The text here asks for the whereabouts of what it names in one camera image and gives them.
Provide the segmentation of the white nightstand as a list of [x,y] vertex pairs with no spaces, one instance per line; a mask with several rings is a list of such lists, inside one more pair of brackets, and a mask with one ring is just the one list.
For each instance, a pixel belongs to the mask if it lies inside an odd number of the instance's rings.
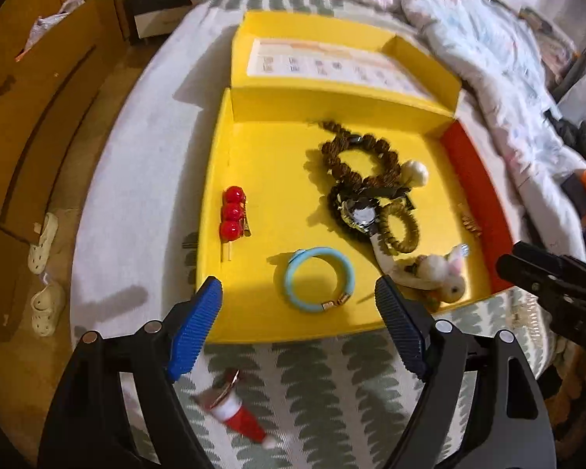
[[139,39],[171,34],[191,10],[191,0],[126,0]]

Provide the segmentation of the wooden wardrobe with drawers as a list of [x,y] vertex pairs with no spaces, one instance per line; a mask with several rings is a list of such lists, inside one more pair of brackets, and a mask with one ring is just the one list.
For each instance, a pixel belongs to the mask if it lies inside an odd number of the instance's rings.
[[29,247],[39,241],[67,149],[125,47],[116,0],[85,0],[17,63],[36,20],[64,1],[0,6],[0,343],[22,318]]

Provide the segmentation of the white clog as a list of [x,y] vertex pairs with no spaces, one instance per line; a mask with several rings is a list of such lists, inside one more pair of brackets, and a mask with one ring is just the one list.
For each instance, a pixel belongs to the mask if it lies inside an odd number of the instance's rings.
[[56,282],[48,282],[44,288],[30,300],[31,327],[41,337],[52,336],[65,307],[65,292]]
[[58,229],[58,217],[55,214],[47,213],[38,243],[29,247],[27,264],[31,273],[40,275],[44,272]]

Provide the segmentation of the small santa hat clip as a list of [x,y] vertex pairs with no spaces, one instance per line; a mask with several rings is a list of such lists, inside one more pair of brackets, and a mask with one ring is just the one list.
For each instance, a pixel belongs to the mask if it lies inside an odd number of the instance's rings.
[[214,380],[210,388],[196,395],[193,400],[203,412],[229,430],[264,449],[276,448],[277,440],[263,429],[256,416],[247,409],[239,397],[237,387],[240,380],[240,369],[228,369],[220,378]]

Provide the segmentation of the red ball hair clip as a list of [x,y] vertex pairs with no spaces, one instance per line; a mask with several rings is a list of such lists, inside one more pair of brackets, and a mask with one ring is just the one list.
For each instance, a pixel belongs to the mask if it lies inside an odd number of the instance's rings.
[[222,260],[232,259],[232,244],[240,238],[250,237],[252,231],[247,219],[247,196],[241,186],[232,185],[222,195],[219,236]]

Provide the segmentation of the white clog lower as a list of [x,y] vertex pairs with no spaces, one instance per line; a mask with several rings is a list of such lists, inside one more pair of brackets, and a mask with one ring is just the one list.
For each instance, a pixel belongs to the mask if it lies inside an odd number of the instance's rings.
[[65,292],[56,282],[48,282],[44,288],[30,300],[31,327],[41,337],[52,336],[65,307]]

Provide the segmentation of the yellow cardboard box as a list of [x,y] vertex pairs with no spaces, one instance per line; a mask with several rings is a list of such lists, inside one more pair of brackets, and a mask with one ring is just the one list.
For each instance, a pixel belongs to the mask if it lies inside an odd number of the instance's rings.
[[[398,33],[334,17],[248,12],[232,39],[232,74],[207,166],[199,227],[198,276],[223,286],[223,305],[208,339],[262,344],[323,339],[379,328],[372,291],[380,269],[373,240],[348,227],[339,194],[409,198],[419,234],[403,236],[394,219],[380,235],[389,260],[469,253],[455,271],[469,305],[506,290],[495,271],[512,246],[501,197],[474,140],[455,115],[459,80]],[[404,188],[401,165],[422,162],[429,182]],[[223,192],[247,196],[252,235],[222,260]],[[474,237],[460,214],[482,228]],[[284,291],[298,249],[330,247],[354,266],[356,289],[338,308],[308,313]],[[331,258],[311,258],[294,278],[305,302],[334,299],[345,275]]]

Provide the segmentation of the gold rhinestone brooch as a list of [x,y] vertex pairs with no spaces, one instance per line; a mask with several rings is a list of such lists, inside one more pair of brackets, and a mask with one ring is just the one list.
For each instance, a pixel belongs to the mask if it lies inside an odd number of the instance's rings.
[[474,237],[480,238],[482,236],[482,228],[475,221],[475,219],[469,214],[461,213],[460,221],[463,224],[466,231],[471,233]]

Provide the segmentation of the light blue floral quilt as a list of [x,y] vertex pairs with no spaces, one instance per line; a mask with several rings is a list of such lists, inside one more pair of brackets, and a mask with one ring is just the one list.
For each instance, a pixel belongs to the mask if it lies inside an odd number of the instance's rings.
[[583,229],[561,183],[586,168],[546,111],[556,103],[528,25],[486,0],[400,0],[434,54],[474,91],[498,154],[544,246],[586,260]]

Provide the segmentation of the light blue bangle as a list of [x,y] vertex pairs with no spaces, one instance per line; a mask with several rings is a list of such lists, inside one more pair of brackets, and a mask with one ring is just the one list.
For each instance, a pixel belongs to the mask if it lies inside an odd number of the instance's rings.
[[[345,275],[343,290],[332,300],[321,303],[308,303],[303,301],[295,292],[294,278],[298,268],[311,258],[331,258],[335,260]],[[289,302],[301,311],[308,313],[320,313],[333,308],[338,308],[347,303],[356,289],[356,273],[350,259],[330,247],[314,247],[310,249],[298,249],[288,260],[287,269],[284,272],[284,291]]]

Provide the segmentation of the white plastic bag in drawer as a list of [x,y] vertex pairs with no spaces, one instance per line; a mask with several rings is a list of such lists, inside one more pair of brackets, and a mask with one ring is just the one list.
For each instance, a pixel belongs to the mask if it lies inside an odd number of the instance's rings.
[[85,0],[65,0],[58,13],[47,17],[39,17],[30,29],[24,48],[15,56],[14,60],[17,63],[22,61],[22,58],[26,53],[35,46],[49,30],[58,25],[61,21],[64,21],[67,16],[70,16],[71,13],[84,3]]

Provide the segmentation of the white seashell hair clip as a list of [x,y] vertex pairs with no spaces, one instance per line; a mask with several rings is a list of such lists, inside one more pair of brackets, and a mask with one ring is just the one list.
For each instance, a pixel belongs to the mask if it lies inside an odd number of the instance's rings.
[[429,182],[427,166],[416,160],[409,160],[401,165],[400,182],[404,188],[422,188]]

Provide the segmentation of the white clog upper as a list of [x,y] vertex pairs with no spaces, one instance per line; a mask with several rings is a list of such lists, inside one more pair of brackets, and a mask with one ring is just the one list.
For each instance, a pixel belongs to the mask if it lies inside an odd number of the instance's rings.
[[58,217],[55,214],[47,213],[38,243],[29,247],[27,264],[31,273],[40,275],[44,272],[58,229]]

